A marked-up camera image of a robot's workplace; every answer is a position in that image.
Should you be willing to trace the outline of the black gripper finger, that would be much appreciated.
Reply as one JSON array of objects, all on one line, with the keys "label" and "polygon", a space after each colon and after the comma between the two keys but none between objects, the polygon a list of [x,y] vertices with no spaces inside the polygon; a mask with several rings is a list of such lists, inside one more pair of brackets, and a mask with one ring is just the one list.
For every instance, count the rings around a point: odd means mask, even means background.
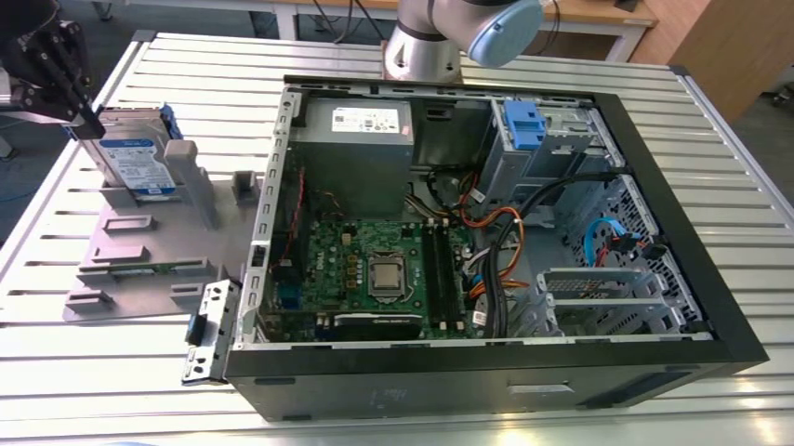
[{"label": "black gripper finger", "polygon": [[77,63],[74,72],[63,70],[67,88],[57,84],[35,85],[13,73],[1,62],[1,114],[41,125],[61,125],[70,138],[86,138],[85,76],[86,64]]},{"label": "black gripper finger", "polygon": [[101,138],[103,126],[91,105],[91,77],[79,25],[73,21],[53,21],[37,34],[35,44],[45,88],[71,124],[73,138]]}]

